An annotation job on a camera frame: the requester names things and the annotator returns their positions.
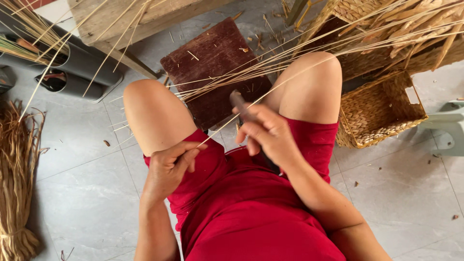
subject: wooden bench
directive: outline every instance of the wooden bench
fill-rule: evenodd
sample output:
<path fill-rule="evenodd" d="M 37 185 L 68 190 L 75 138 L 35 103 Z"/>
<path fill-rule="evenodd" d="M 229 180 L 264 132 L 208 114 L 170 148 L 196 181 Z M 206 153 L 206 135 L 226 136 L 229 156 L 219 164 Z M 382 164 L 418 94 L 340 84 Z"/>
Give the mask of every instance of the wooden bench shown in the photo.
<path fill-rule="evenodd" d="M 196 15 L 213 10 L 222 5 L 228 4 L 233 0 L 152 0 L 147 4 L 140 24 L 137 26 L 132 42 L 140 41 L 148 36 L 160 32 L 174 24 L 188 20 Z M 79 24 L 92 11 L 95 10 L 104 0 L 68 0 L 71 12 Z M 127 32 L 118 42 L 118 39 L 126 30 L 127 26 L 137 13 L 142 9 L 146 0 L 137 0 L 132 7 L 107 31 L 102 37 L 98 38 L 132 3 L 133 0 L 108 0 L 99 8 L 87 21 L 79 27 L 79 34 L 82 41 L 88 46 L 94 46 L 108 54 L 111 49 L 111 57 L 119 60 L 127 46 L 135 27 L 129 27 Z M 143 64 L 137 57 L 126 52 L 121 60 L 122 63 L 144 76 L 157 79 L 153 70 Z"/>

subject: person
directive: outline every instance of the person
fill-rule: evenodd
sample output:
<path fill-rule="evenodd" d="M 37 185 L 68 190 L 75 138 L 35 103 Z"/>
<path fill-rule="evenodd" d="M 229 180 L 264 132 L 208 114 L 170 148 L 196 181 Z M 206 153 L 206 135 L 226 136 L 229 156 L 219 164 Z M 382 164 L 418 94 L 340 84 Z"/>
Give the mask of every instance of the person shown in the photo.
<path fill-rule="evenodd" d="M 241 143 L 248 136 L 247 146 L 226 154 L 213 139 L 198 146 L 208 136 L 158 81 L 127 86 L 127 120 L 149 166 L 136 261 L 180 260 L 166 198 L 187 261 L 391 260 L 361 214 L 329 185 L 340 63 L 330 53 L 305 54 L 278 85 L 249 108 L 258 120 L 236 137 Z M 283 175 L 267 167 L 261 149 Z"/>

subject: basket handle hole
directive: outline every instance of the basket handle hole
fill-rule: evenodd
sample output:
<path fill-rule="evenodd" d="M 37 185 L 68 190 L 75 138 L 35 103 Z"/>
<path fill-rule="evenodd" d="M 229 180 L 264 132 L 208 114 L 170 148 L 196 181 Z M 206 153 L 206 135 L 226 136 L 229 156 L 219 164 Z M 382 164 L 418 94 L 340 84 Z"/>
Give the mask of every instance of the basket handle hole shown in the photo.
<path fill-rule="evenodd" d="M 406 88 L 405 91 L 406 91 L 406 94 L 407 94 L 407 96 L 409 98 L 409 103 L 410 104 L 418 104 L 419 103 L 419 98 L 417 97 L 416 91 L 414 90 L 414 88 L 412 86 Z"/>

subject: thigh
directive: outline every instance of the thigh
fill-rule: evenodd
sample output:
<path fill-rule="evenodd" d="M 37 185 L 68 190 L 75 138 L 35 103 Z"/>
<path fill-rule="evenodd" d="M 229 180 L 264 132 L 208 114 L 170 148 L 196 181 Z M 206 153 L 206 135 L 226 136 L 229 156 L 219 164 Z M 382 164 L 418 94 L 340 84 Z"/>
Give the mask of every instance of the thigh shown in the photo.
<path fill-rule="evenodd" d="M 156 80 L 138 80 L 124 90 L 126 118 L 145 156 L 165 150 L 197 130 L 187 107 Z"/>
<path fill-rule="evenodd" d="M 302 70 L 306 71 L 294 77 Z M 305 122 L 337 122 L 342 93 L 342 70 L 334 55 L 327 52 L 303 55 L 285 69 L 274 87 L 280 84 L 263 101 L 274 111 L 287 118 Z"/>

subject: wooden table leg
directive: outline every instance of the wooden table leg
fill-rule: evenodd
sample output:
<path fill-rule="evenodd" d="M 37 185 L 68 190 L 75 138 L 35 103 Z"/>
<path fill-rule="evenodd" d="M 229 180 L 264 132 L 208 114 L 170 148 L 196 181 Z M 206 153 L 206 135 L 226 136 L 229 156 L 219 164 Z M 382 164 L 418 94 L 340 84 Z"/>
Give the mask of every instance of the wooden table leg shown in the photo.
<path fill-rule="evenodd" d="M 301 14 L 301 11 L 303 11 L 307 2 L 308 0 L 295 0 L 295 3 L 290 10 L 289 17 L 287 18 L 287 26 L 293 25 L 298 16 Z"/>
<path fill-rule="evenodd" d="M 106 54 L 108 54 L 113 48 L 113 46 L 111 46 L 106 41 L 97 42 L 93 46 Z M 111 52 L 110 56 L 116 60 L 119 60 L 122 56 L 122 52 L 114 49 Z M 156 73 L 152 69 L 150 69 L 143 62 L 141 62 L 137 57 L 135 57 L 133 54 L 129 52 L 125 53 L 124 57 L 121 59 L 121 62 L 127 65 L 129 68 L 132 68 L 135 71 L 143 74 L 149 79 L 154 79 L 154 80 L 158 79 L 158 77 L 156 76 Z"/>

